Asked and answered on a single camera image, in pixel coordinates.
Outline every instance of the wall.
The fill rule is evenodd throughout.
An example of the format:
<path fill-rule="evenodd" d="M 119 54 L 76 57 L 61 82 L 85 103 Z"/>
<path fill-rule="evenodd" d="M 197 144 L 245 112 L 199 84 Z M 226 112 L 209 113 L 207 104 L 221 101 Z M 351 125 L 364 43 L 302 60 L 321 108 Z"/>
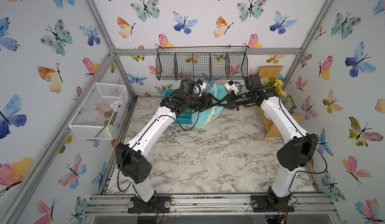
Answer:
<path fill-rule="evenodd" d="M 2 164 L 0 165 L 0 191 L 2 191 L 9 185 L 23 180 L 29 174 L 29 170 L 41 157 L 45 146 L 59 131 L 71 107 L 76 103 L 72 98 L 77 98 L 77 87 L 85 89 L 92 81 L 93 76 L 86 75 L 89 71 L 83 59 L 86 57 L 94 63 L 100 63 L 106 56 L 107 46 L 103 39 L 100 44 L 88 45 L 88 37 L 84 36 L 80 30 L 79 26 L 86 28 L 91 26 L 92 29 L 96 26 L 84 0 L 65 0 L 62 2 L 62 7 L 58 0 L 0 0 L 0 5 L 0 19 L 2 19 L 0 20 L 0 86 L 2 86 L 0 110 L 11 121 L 9 126 L 4 118 L 0 117 L 0 163 Z M 56 50 L 53 51 L 50 46 L 41 44 L 41 39 L 50 34 L 45 29 L 49 29 L 50 26 L 55 31 L 55 24 L 59 19 L 63 21 L 64 29 L 69 31 L 59 35 L 67 40 L 64 42 L 64 51 L 59 48 L 61 54 L 56 53 Z M 56 42 L 53 34 L 51 35 L 53 42 Z M 52 75 L 41 72 L 41 77 L 38 67 L 52 69 L 50 70 Z M 14 95 L 19 96 L 20 99 L 15 97 L 14 100 L 17 102 L 21 100 L 21 107 L 17 106 L 17 103 L 11 103 L 13 111 L 10 112 L 5 108 Z M 12 114 L 26 117 L 18 116 L 19 122 L 16 122 L 12 121 L 14 120 L 10 117 Z M 60 158 L 63 162 L 71 164 L 75 155 L 71 150 L 66 150 Z M 0 210 L 5 211 L 22 185 L 23 182 L 3 193 L 0 197 Z M 51 198 L 42 197 L 42 200 L 51 206 Z"/>
<path fill-rule="evenodd" d="M 326 33 L 313 41 L 307 49 L 307 52 L 312 53 L 313 57 L 304 68 L 297 67 L 291 84 L 286 88 L 298 107 L 296 109 L 297 114 L 304 114 L 301 105 L 305 103 L 305 99 L 309 95 L 311 96 L 311 104 L 315 104 L 312 109 L 318 116 L 310 117 L 309 120 L 304 119 L 300 124 L 309 133 L 318 135 L 325 129 L 324 142 L 328 142 L 327 146 L 333 155 L 324 151 L 323 156 L 328 163 L 328 172 L 331 178 L 323 181 L 327 186 L 321 184 L 322 178 L 325 179 L 325 174 L 318 175 L 317 180 L 325 192 L 338 193 L 335 188 L 327 189 L 330 187 L 329 183 L 336 183 L 335 187 L 339 189 L 346 200 L 335 196 L 335 199 L 339 201 L 335 201 L 334 204 L 341 219 L 346 220 L 344 223 L 349 224 L 377 223 L 364 219 L 369 217 L 385 219 L 383 210 L 381 211 L 379 208 L 379 205 L 385 204 L 385 195 L 383 194 L 385 140 L 382 139 L 382 136 L 385 135 L 383 100 L 385 96 L 382 87 L 385 15 L 383 15 L 384 12 L 381 12 L 384 10 L 383 5 L 382 9 L 381 7 L 375 8 L 379 1 L 336 0 L 322 23 L 323 31 Z M 352 27 L 352 33 L 344 39 L 341 34 L 332 36 L 336 14 L 342 13 L 345 17 L 346 11 L 352 12 L 350 18 L 359 17 L 360 22 L 358 19 L 355 20 L 356 24 Z M 357 50 L 360 42 L 363 42 L 363 48 Z M 355 55 L 358 61 L 365 56 L 370 58 L 352 67 L 352 64 L 357 62 L 354 58 L 351 59 Z M 333 57 L 333 63 L 330 67 L 330 78 L 326 80 L 327 78 L 323 78 L 322 75 L 318 77 L 320 68 L 317 62 L 320 61 L 323 64 L 329 56 Z M 357 67 L 360 70 L 357 69 L 358 75 L 354 77 L 355 74 L 352 69 Z M 323 68 L 323 70 L 325 70 L 323 73 L 326 76 L 327 68 Z M 303 92 L 297 89 L 295 84 L 300 76 L 303 81 L 308 81 L 308 84 L 302 88 Z M 333 104 L 339 105 L 341 111 L 336 111 L 339 108 L 335 106 L 336 109 L 330 114 L 327 112 L 327 101 L 326 105 L 323 102 L 324 99 L 328 99 L 331 89 L 337 100 Z M 355 126 L 356 128 L 351 126 L 350 117 L 354 117 L 358 121 L 361 130 L 366 124 L 366 128 L 371 128 L 368 132 L 365 131 L 366 134 L 364 132 L 360 135 L 364 139 L 357 141 L 355 136 L 353 139 L 349 138 L 351 134 L 357 135 L 354 131 L 360 132 L 357 126 Z M 368 146 L 365 144 L 357 146 L 356 144 L 360 145 L 360 142 L 366 142 Z M 356 165 L 353 157 L 357 159 L 356 169 L 354 169 Z M 362 184 L 356 180 L 353 174 L 347 172 L 343 163 L 344 160 L 349 170 L 351 169 Z M 325 164 L 322 158 L 316 153 L 314 155 L 314 171 L 321 172 L 324 168 Z"/>

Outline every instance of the marble surface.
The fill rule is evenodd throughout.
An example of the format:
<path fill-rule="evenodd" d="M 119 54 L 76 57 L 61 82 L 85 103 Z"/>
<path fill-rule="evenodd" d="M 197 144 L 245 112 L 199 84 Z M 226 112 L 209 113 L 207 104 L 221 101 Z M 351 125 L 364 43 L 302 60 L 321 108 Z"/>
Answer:
<path fill-rule="evenodd" d="M 139 98 L 125 143 L 152 118 L 161 98 Z M 282 138 L 264 139 L 257 107 L 240 111 L 223 109 L 202 129 L 188 132 L 170 125 L 148 156 L 152 164 L 150 182 L 158 193 L 247 193 L 266 192 L 278 171 L 277 151 Z M 122 194 L 115 167 L 106 194 Z M 128 180 L 119 175 L 123 190 Z M 292 191 L 314 191 L 309 176 L 301 173 Z M 130 187 L 126 194 L 133 194 Z"/>

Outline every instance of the teal butterfly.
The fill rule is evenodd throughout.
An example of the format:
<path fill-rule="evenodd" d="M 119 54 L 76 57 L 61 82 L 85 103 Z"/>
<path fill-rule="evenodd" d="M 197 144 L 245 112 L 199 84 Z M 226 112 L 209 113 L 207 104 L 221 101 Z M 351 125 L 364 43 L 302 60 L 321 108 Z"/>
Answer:
<path fill-rule="evenodd" d="M 60 53 L 62 56 L 65 55 L 64 47 L 65 44 L 72 44 L 72 37 L 70 35 L 70 32 L 67 30 L 64 30 L 64 22 L 63 20 L 59 19 L 56 24 L 54 31 L 51 29 L 51 27 L 48 25 L 49 29 L 45 29 L 53 34 L 52 35 L 44 35 L 40 42 L 46 46 L 51 46 L 52 51 L 55 53 Z"/>
<path fill-rule="evenodd" d="M 246 21 L 247 17 L 253 15 L 254 18 L 259 18 L 263 12 L 262 5 L 265 5 L 267 0 L 258 0 L 254 3 L 253 0 L 249 0 L 250 5 L 247 3 L 239 3 L 237 4 L 237 8 L 240 11 L 238 16 L 242 22 Z"/>
<path fill-rule="evenodd" d="M 341 38 L 347 38 L 353 31 L 352 26 L 357 26 L 361 22 L 360 17 L 349 18 L 352 13 L 346 12 L 346 18 L 344 20 L 344 16 L 342 13 L 338 13 L 336 15 L 336 22 L 331 28 L 331 35 L 335 35 L 336 33 L 341 33 Z"/>
<path fill-rule="evenodd" d="M 146 22 L 147 15 L 148 17 L 151 15 L 153 18 L 159 17 L 159 9 L 156 7 L 156 5 L 159 4 L 159 0 L 149 0 L 146 4 L 144 4 L 144 0 L 139 1 L 142 5 L 139 3 L 132 3 L 131 7 L 136 11 L 136 16 L 138 16 L 142 22 Z"/>

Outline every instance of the mesh basket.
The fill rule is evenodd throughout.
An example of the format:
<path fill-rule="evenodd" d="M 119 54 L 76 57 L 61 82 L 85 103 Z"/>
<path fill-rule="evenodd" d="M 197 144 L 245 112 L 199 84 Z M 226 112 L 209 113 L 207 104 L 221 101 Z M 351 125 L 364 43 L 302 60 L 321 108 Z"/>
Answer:
<path fill-rule="evenodd" d="M 243 79 L 248 75 L 245 52 L 158 53 L 156 77 L 158 80 Z"/>
<path fill-rule="evenodd" d="M 124 85 L 95 83 L 68 127 L 81 139 L 113 140 L 127 101 Z"/>

